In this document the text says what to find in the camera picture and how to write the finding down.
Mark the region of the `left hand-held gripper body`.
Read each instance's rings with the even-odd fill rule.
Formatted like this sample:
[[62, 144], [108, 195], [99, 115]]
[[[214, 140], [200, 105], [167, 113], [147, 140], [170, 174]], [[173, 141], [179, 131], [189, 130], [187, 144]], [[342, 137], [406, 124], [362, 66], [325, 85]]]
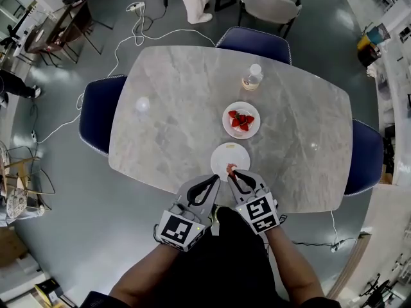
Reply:
[[174, 202], [171, 208], [163, 212], [160, 223], [155, 227], [155, 239], [182, 252], [188, 252], [212, 225], [213, 205], [211, 201], [202, 205], [187, 201]]

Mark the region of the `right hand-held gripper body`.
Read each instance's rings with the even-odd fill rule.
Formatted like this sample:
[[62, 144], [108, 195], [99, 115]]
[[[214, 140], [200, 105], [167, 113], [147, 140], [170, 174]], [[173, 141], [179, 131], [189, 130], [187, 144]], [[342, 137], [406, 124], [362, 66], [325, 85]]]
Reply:
[[277, 200], [267, 188], [260, 188], [254, 196], [244, 199], [236, 211], [255, 234], [261, 234], [281, 224], [277, 215]]

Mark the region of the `person's left forearm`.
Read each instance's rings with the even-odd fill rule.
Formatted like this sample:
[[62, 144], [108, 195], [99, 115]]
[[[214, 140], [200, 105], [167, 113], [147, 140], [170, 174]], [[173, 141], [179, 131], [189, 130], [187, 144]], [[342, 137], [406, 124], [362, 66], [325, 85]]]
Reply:
[[164, 278], [179, 253], [176, 248], [158, 244], [118, 280], [109, 296], [132, 308], [142, 306], [143, 301]]

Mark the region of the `person's right forearm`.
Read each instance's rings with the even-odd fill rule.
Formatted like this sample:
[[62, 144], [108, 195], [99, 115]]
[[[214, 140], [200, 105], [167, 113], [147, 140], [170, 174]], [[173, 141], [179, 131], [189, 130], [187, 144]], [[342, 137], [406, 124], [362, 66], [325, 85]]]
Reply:
[[274, 254], [281, 281], [291, 302], [301, 305], [312, 298], [324, 297], [321, 284], [309, 262], [280, 227], [265, 232]]

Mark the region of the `white plate with strawberries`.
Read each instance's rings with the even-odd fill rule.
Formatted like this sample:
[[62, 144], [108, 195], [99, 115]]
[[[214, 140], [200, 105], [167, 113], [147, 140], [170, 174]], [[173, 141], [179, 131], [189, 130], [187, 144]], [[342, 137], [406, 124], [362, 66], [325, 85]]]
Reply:
[[[231, 118], [228, 115], [228, 112], [231, 110], [237, 111], [237, 115], [235, 118]], [[254, 117], [254, 121], [252, 123], [248, 123], [246, 120], [247, 116]], [[243, 123], [247, 123], [249, 126], [249, 130], [247, 132], [243, 131], [240, 129], [240, 126], [233, 128], [231, 126], [233, 119], [238, 119], [240, 121], [240, 125]], [[252, 106], [250, 103], [247, 103], [247, 102], [237, 101], [237, 102], [230, 104], [225, 109], [225, 112], [223, 113], [223, 116], [222, 116], [222, 124], [223, 124], [225, 131], [231, 137], [234, 137], [237, 139], [249, 139], [258, 132], [260, 124], [261, 124], [261, 119], [260, 119], [257, 109], [254, 106]]]

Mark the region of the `person's black clothing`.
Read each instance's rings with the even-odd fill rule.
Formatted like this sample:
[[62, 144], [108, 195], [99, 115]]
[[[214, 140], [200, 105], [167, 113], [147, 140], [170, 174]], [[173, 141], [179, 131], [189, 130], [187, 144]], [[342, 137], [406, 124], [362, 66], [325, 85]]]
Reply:
[[[293, 304], [266, 235], [256, 235], [228, 207], [219, 209], [218, 219], [218, 235], [206, 232], [190, 251], [180, 252], [137, 308], [341, 308], [325, 295]], [[80, 308], [132, 307], [92, 291]]]

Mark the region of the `clear plastic bottle white cap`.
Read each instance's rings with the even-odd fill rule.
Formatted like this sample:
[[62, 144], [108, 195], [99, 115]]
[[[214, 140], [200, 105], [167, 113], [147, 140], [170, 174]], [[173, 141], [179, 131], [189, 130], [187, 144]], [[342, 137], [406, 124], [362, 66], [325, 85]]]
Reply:
[[252, 64], [244, 73], [241, 84], [245, 90], [253, 91], [259, 87], [263, 79], [262, 68], [259, 64]]

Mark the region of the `black metal stand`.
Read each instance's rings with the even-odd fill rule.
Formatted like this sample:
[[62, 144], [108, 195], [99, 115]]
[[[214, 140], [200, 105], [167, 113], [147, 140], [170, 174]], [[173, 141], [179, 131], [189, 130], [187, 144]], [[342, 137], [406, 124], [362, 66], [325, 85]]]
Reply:
[[391, 303], [394, 296], [393, 289], [398, 282], [387, 279], [380, 283], [380, 278], [381, 274], [377, 273], [374, 281], [368, 281], [369, 288], [359, 294], [360, 298], [367, 297], [360, 308], [385, 308], [386, 303]]

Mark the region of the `black and yellow box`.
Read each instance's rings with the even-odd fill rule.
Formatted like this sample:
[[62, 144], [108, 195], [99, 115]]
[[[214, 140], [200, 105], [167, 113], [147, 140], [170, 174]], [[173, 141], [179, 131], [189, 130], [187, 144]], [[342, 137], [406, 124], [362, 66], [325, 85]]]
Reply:
[[43, 301], [50, 306], [56, 304], [58, 299], [64, 294], [62, 288], [54, 278], [49, 278], [39, 284], [35, 284], [35, 289]]

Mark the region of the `white shelving unit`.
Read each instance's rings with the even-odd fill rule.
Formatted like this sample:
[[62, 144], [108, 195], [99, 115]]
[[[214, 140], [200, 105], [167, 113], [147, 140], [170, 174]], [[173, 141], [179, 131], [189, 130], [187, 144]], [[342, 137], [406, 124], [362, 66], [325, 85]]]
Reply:
[[396, 0], [375, 32], [379, 127], [394, 150], [386, 171], [392, 185], [411, 187], [411, 0]]

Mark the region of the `patterned fabric bag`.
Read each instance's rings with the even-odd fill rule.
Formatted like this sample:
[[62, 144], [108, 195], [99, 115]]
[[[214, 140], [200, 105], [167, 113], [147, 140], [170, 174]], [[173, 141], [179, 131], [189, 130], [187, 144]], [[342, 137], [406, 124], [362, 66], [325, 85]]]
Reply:
[[6, 212], [10, 219], [16, 219], [27, 207], [28, 193], [24, 189], [13, 188], [6, 196]]

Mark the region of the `flat cardboard box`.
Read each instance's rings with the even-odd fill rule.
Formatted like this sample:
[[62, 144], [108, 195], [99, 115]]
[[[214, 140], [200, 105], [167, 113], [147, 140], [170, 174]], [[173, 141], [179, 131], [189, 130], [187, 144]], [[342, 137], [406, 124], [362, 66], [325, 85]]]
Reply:
[[6, 267], [28, 252], [14, 230], [0, 228], [0, 268]]

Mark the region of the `grey upholstered chair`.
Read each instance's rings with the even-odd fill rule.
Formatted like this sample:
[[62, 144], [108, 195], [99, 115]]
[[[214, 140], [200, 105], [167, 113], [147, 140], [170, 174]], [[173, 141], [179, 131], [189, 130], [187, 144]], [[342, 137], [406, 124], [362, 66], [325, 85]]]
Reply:
[[301, 10], [301, 0], [240, 0], [238, 26], [241, 26], [242, 15], [247, 13], [259, 20], [278, 24], [279, 33], [286, 26], [282, 35], [285, 39]]

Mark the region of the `yellow and blue bins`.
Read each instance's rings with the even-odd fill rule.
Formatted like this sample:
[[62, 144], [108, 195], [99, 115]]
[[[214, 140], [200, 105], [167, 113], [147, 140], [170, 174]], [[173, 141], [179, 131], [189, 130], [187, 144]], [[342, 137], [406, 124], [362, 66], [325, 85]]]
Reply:
[[378, 45], [388, 39], [390, 39], [390, 34], [383, 23], [363, 35], [357, 43], [357, 57], [365, 68], [381, 57], [381, 49]]

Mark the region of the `dark wooden table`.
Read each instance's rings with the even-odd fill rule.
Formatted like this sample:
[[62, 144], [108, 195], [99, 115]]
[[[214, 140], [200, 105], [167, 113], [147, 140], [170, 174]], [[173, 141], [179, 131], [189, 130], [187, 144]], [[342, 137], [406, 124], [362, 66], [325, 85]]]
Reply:
[[101, 51], [92, 43], [90, 36], [93, 26], [99, 24], [109, 30], [114, 27], [105, 24], [92, 16], [89, 3], [84, 1], [77, 6], [69, 5], [62, 12], [58, 19], [48, 17], [42, 24], [35, 26], [27, 36], [24, 43], [24, 52], [32, 55], [39, 55], [41, 59], [49, 56], [54, 62], [57, 53], [63, 54], [72, 63], [77, 63], [80, 54], [76, 52], [70, 44], [78, 39], [85, 39], [89, 45], [101, 54]]

